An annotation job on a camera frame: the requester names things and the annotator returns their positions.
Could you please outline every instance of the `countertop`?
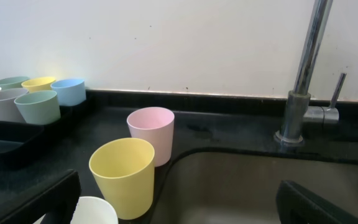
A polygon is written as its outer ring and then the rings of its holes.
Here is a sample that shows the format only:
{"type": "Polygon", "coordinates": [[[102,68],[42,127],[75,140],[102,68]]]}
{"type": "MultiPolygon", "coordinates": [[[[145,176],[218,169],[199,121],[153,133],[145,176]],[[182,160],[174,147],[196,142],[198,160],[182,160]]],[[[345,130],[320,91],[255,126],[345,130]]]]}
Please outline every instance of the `countertop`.
{"type": "MultiPolygon", "coordinates": [[[[78,171],[82,196],[103,197],[89,170],[89,158],[103,144],[131,136],[126,118],[134,110],[101,108],[83,119],[72,132],[51,147],[50,152],[31,165],[20,170],[0,170],[0,203],[67,169],[78,171]]],[[[358,163],[358,142],[334,141],[327,146],[330,150],[326,150],[319,144],[327,145],[327,142],[315,141],[303,151],[282,151],[273,140],[274,132],[280,127],[279,117],[174,112],[172,159],[192,149],[228,147],[273,156],[358,163]]],[[[156,168],[155,192],[161,188],[168,166],[169,164],[156,168]]],[[[144,223],[150,215],[148,212],[136,220],[120,220],[120,223],[144,223]]]]}

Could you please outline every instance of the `backsplash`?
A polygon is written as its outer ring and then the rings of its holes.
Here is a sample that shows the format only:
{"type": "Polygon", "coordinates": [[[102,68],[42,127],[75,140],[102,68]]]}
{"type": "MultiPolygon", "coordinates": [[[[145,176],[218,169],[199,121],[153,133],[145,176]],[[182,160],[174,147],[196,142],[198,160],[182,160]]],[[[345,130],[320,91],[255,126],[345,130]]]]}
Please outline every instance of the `backsplash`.
{"type": "MultiPolygon", "coordinates": [[[[0,79],[286,98],[313,0],[0,0],[0,79]]],[[[358,101],[358,1],[334,0],[309,92],[358,101]]]]}

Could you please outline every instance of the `chrome faucet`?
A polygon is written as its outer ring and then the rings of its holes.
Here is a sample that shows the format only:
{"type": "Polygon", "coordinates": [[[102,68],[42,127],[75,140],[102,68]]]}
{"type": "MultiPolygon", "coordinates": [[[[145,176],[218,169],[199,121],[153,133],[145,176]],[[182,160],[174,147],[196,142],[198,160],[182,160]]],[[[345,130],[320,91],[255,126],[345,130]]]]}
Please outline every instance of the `chrome faucet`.
{"type": "Polygon", "coordinates": [[[335,104],[346,78],[345,73],[342,73],[339,77],[329,107],[309,106],[311,95],[308,93],[311,76],[332,4],[333,0],[315,0],[314,2],[295,86],[293,90],[288,92],[282,127],[274,135],[276,141],[286,146],[303,144],[301,135],[303,122],[335,124],[339,121],[339,113],[335,108],[335,104]]]}

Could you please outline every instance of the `stainless steel sink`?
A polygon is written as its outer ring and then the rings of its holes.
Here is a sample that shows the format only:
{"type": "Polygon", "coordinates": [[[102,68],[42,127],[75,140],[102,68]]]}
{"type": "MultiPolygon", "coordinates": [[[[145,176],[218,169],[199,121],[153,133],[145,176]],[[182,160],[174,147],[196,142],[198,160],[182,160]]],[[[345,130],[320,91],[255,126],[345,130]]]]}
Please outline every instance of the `stainless steel sink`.
{"type": "Polygon", "coordinates": [[[199,152],[167,175],[151,224],[280,223],[275,196],[293,180],[358,218],[358,166],[199,152]]]}

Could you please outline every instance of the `light green cup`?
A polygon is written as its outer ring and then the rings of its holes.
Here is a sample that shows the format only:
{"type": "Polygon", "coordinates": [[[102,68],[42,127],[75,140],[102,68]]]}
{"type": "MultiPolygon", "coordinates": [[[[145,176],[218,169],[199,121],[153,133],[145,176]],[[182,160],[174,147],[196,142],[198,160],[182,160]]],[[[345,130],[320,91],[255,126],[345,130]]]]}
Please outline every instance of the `light green cup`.
{"type": "Polygon", "coordinates": [[[0,80],[2,90],[10,88],[22,88],[22,82],[29,80],[29,77],[10,77],[0,80]]]}
{"type": "Polygon", "coordinates": [[[26,123],[50,124],[60,119],[57,93],[53,90],[42,90],[18,97],[15,100],[26,123]]]}

